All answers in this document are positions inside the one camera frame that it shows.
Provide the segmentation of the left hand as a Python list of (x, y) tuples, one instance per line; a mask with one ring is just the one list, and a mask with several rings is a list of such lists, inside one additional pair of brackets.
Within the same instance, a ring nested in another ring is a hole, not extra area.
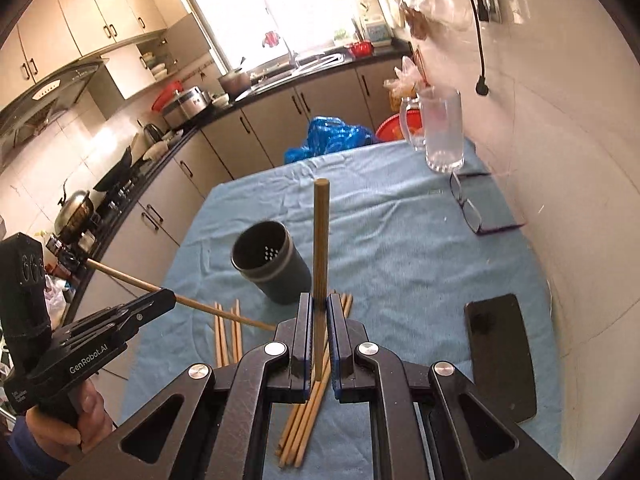
[(104, 399), (88, 379), (79, 387), (80, 414), (70, 426), (36, 406), (26, 413), (26, 425), (38, 446), (52, 458), (73, 465), (108, 437), (115, 429), (104, 408)]

